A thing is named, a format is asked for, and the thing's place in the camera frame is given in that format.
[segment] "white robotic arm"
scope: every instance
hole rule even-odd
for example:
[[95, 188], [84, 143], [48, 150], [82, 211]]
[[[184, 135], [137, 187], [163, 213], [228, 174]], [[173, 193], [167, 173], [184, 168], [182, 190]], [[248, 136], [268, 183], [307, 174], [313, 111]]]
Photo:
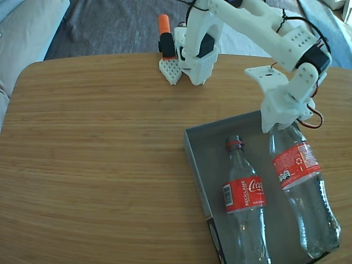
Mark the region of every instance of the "white robotic arm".
[[276, 123], [282, 128], [296, 119], [307, 120], [315, 104], [311, 95], [316, 83], [326, 77], [331, 55], [318, 48], [318, 39], [304, 27], [293, 28], [261, 0], [196, 0], [187, 27], [174, 30], [178, 66], [194, 85], [211, 76], [219, 54], [223, 23], [262, 47], [286, 71], [295, 72], [289, 81], [270, 66], [245, 70], [264, 93], [261, 105], [262, 130]]

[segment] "plastic bottle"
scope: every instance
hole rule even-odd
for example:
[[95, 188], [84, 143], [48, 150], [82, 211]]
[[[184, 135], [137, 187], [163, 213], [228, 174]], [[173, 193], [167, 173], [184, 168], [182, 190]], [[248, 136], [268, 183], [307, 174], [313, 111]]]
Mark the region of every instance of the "plastic bottle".
[[238, 241], [235, 244], [239, 244], [242, 256], [239, 264], [270, 264], [261, 178], [245, 158], [243, 146], [239, 136], [226, 139], [226, 149], [233, 163], [229, 182], [223, 185], [226, 212], [230, 221], [238, 222], [239, 237], [234, 241]]
[[270, 131], [269, 150], [297, 218], [301, 247], [313, 259], [337, 248], [341, 228], [330, 208], [320, 166], [298, 125], [279, 130], [276, 124]]

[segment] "barcode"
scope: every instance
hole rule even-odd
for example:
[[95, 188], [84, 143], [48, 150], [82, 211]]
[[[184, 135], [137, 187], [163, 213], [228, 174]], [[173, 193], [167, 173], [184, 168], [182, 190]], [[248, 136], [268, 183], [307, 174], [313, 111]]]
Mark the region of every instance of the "barcode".
[[223, 188], [224, 188], [225, 205], [226, 206], [233, 205], [231, 185], [227, 184]]
[[299, 152], [302, 155], [304, 165], [306, 168], [318, 165], [317, 159], [309, 145], [302, 145], [298, 147]]

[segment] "red wire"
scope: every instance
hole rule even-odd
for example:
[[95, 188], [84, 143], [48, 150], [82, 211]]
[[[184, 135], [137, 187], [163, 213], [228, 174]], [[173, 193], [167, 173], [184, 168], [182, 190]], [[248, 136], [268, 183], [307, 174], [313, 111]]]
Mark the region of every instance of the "red wire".
[[[318, 92], [318, 82], [316, 83], [316, 87], [314, 89], [314, 92], [311, 95], [311, 98], [313, 98], [314, 96], [316, 96]], [[312, 128], [312, 129], [317, 129], [319, 127], [322, 126], [322, 124], [324, 123], [324, 116], [322, 115], [322, 113], [320, 113], [318, 110], [315, 110], [314, 108], [310, 107], [309, 104], [307, 104], [307, 108], [312, 111], [314, 114], [318, 115], [320, 117], [320, 124], [319, 125], [312, 125], [312, 124], [308, 124], [305, 123], [304, 121], [301, 121], [299, 119], [297, 119], [297, 121], [304, 127], [306, 128]]]

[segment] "coca-cola logo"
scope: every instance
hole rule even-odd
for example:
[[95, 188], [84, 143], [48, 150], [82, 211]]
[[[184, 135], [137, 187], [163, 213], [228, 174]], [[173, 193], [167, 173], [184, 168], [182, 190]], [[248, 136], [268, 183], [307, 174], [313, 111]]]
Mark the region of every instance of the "coca-cola logo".
[[263, 191], [262, 183], [261, 182], [257, 182], [255, 179], [253, 179], [250, 182], [248, 189], [249, 189], [249, 191], [251, 193], [253, 193], [254, 191]]

